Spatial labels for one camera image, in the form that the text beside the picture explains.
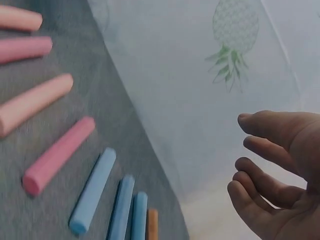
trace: pink chalk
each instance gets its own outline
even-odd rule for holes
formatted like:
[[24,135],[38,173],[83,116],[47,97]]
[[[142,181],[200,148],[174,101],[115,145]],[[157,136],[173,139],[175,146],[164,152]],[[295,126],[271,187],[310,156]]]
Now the pink chalk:
[[95,120],[85,116],[45,151],[25,172],[22,178],[25,191],[32,196],[39,195],[95,126]]
[[22,31],[37,31],[42,24],[40,13],[0,5],[0,28]]
[[49,36],[27,36],[3,39],[0,40],[0,64],[41,57],[49,54],[51,49],[52,40]]
[[70,74],[59,75],[0,105],[0,137],[5,137],[24,121],[70,92]]

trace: chalk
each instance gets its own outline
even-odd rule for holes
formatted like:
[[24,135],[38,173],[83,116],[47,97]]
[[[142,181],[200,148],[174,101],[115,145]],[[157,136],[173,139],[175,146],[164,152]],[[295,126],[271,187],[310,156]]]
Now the chalk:
[[149,209],[147,213],[147,240],[158,240],[158,211]]
[[42,57],[50,53],[52,44],[49,36],[26,36],[2,39],[0,40],[0,64]]
[[39,195],[94,129],[95,120],[89,116],[70,128],[26,170],[22,178],[25,191],[32,196]]
[[134,198],[131,240],[146,239],[147,204],[147,194],[139,192]]
[[119,187],[108,240],[125,240],[135,179],[126,175]]
[[0,105],[0,137],[5,137],[24,121],[70,92],[70,74],[46,81]]
[[112,148],[106,148],[97,160],[69,221],[73,233],[81,235],[89,230],[115,160],[116,151]]
[[32,32],[40,28],[42,21],[40,13],[0,5],[0,28]]

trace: pineapple print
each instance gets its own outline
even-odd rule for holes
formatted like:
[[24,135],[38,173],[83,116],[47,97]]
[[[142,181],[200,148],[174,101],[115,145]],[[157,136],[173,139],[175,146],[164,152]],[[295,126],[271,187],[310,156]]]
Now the pineapple print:
[[247,78],[244,68],[248,68],[243,55],[253,48],[258,31],[258,16],[245,0],[220,0],[213,15],[213,34],[221,50],[205,59],[214,63],[209,70],[217,71],[214,83],[224,81],[230,92],[238,81],[242,91],[241,78]]

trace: gray tablecloth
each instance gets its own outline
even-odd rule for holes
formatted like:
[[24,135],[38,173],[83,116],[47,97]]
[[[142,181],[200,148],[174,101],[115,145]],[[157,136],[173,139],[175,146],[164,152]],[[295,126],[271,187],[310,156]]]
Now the gray tablecloth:
[[[69,216],[99,153],[113,147],[117,160],[84,240],[104,240],[119,180],[136,179],[134,192],[147,192],[159,210],[159,239],[189,239],[179,203],[105,48],[86,0],[2,0],[1,4],[42,13],[32,35],[53,40],[50,55],[0,66],[0,103],[60,73],[71,73],[71,92],[0,142],[0,239],[71,240]],[[0,31],[0,38],[28,33]],[[21,187],[24,171],[82,116],[96,130],[50,182],[29,198]],[[131,224],[126,239],[130,238]]]

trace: white sheet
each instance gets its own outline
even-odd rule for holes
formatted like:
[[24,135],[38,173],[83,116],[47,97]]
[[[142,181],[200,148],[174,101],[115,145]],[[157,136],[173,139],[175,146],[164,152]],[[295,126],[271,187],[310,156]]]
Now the white sheet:
[[[248,81],[241,79],[242,92],[236,85],[229,92],[230,85],[226,89],[223,81],[213,84],[217,72],[208,70],[214,63],[205,61],[221,49],[213,31],[219,0],[89,3],[181,203],[191,239],[257,239],[227,195],[234,161],[248,156],[283,182],[305,183],[246,151],[237,115],[264,109],[318,110],[314,102],[318,90],[313,88],[319,87],[320,18],[315,9],[320,11],[320,4],[316,0],[264,4],[242,0],[245,4],[235,7],[235,0],[222,1],[229,1],[223,11],[232,8],[234,21],[247,19],[237,10],[247,5],[258,17],[256,41],[243,55],[249,69],[245,71]],[[243,24],[239,28],[250,32],[255,21]]]

